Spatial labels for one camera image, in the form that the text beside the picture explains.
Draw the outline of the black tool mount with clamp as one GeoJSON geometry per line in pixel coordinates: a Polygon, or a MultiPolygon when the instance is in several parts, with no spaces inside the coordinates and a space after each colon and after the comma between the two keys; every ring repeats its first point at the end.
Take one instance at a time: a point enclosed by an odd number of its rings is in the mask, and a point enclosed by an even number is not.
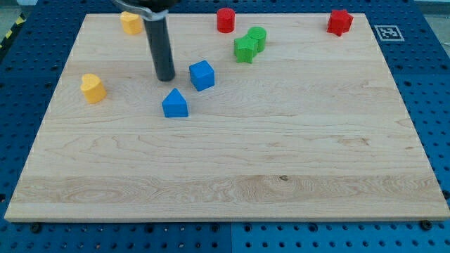
{"type": "Polygon", "coordinates": [[[144,20],[161,20],[180,0],[111,0],[121,11],[141,16],[144,20]]]}

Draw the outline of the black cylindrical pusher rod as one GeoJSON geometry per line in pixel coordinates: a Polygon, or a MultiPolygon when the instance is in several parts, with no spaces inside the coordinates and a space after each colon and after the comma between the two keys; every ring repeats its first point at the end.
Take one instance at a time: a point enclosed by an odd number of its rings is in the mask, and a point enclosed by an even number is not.
{"type": "Polygon", "coordinates": [[[173,80],[175,78],[174,61],[166,19],[144,20],[144,26],[157,78],[162,82],[173,80]]]}

